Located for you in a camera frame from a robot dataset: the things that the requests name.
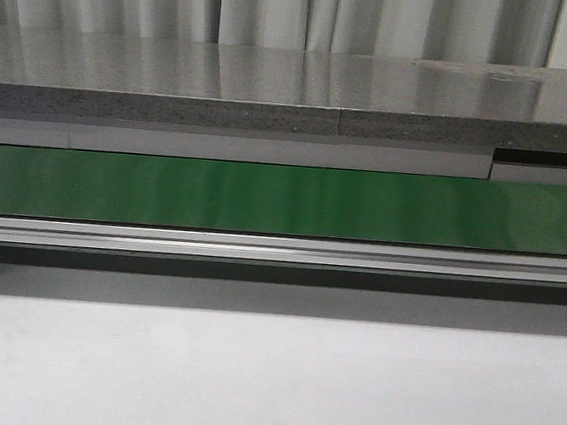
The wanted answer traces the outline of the grey rear conveyor rail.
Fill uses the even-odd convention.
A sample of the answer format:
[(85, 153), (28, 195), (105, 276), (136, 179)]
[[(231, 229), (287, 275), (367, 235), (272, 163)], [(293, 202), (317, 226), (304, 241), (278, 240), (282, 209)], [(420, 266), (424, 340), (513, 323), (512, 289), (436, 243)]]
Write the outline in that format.
[(567, 186), (567, 153), (0, 112), (0, 144)]

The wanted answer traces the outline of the aluminium front conveyor rail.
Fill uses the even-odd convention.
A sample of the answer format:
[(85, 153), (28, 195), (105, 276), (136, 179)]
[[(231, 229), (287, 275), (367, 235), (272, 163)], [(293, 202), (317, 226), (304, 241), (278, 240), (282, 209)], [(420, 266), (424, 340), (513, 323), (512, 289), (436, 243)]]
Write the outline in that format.
[(567, 257), (0, 215), (0, 244), (567, 286)]

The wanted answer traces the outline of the green conveyor belt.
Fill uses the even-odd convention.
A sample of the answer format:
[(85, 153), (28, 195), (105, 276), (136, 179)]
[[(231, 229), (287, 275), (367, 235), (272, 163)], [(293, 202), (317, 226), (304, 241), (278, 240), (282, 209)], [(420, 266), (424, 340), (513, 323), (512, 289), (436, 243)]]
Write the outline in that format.
[(0, 145), (0, 214), (567, 255), (567, 186)]

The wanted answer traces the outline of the white pleated curtain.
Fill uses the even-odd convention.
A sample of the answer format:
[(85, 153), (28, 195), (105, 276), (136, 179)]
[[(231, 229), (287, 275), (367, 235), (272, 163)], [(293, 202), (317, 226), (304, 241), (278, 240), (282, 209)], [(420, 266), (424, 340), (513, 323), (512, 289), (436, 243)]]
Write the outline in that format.
[(567, 69), (567, 0), (0, 0), (0, 24)]

